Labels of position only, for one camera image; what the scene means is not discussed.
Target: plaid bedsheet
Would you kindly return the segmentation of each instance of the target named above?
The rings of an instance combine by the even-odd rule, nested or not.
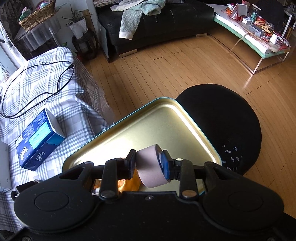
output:
[[[13,189],[15,186],[34,179],[46,180],[61,173],[63,162],[69,155],[107,129],[114,121],[114,114],[105,100],[103,90],[98,87],[84,65],[73,56],[69,49],[64,47],[50,50],[28,61],[7,80],[1,91],[1,96],[6,91],[7,84],[13,81],[23,69],[36,64],[52,63],[60,60],[72,62],[75,65],[75,71],[69,84],[57,96],[49,98],[46,102],[17,119],[6,119],[0,116],[0,140],[9,145],[10,174]],[[69,65],[69,63],[62,62],[24,71],[8,89],[4,100],[5,114],[13,115],[17,113],[40,93],[56,92],[58,78]],[[71,74],[72,69],[69,69],[62,75],[60,87],[68,81]],[[47,95],[39,97],[27,108],[45,97]],[[56,116],[66,139],[33,172],[20,167],[15,140],[45,107]],[[14,202],[10,194],[11,190],[4,194],[0,193],[0,230],[17,232],[21,229],[21,226],[14,214]]]

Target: sofa leg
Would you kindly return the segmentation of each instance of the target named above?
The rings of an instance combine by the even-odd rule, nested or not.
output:
[[[131,51],[128,51],[128,52],[125,52],[125,53],[120,54],[119,55],[119,58],[123,58],[125,56],[128,56],[128,55],[133,54],[133,53],[136,53],[136,52],[138,52],[138,49],[133,49]]]
[[[207,33],[206,34],[197,34],[196,37],[203,37],[203,36],[207,36]]]

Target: white flower pot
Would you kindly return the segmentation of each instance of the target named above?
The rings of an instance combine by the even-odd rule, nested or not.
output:
[[[70,25],[69,27],[70,27],[71,30],[73,29],[73,26],[74,26],[74,25],[79,25],[79,26],[81,26],[82,29],[83,29],[83,33],[86,33],[87,30],[88,30],[88,28],[87,28],[87,26],[86,26],[86,20],[85,20],[85,18],[81,19],[81,20],[78,21],[77,23],[74,23],[74,24]]]
[[[83,28],[79,24],[72,24],[69,26],[77,39],[82,38]]]

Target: black stool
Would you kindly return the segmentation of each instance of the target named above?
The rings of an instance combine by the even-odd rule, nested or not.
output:
[[[98,38],[95,35],[95,33],[90,29],[86,33],[84,33],[80,39],[77,39],[75,35],[73,35],[72,43],[76,48],[78,54],[86,60],[93,59],[98,54],[98,49],[99,49]],[[82,51],[80,48],[80,44],[83,44],[83,43],[85,43],[87,46],[86,51]]]
[[[240,95],[221,85],[203,84],[184,90],[176,101],[212,143],[223,166],[243,175],[254,165],[261,149],[261,128]]]

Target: tissue box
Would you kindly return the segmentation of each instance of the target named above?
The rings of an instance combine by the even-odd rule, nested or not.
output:
[[[15,142],[20,166],[35,171],[64,139],[57,119],[44,109]]]
[[[8,145],[0,141],[0,193],[11,189]]]

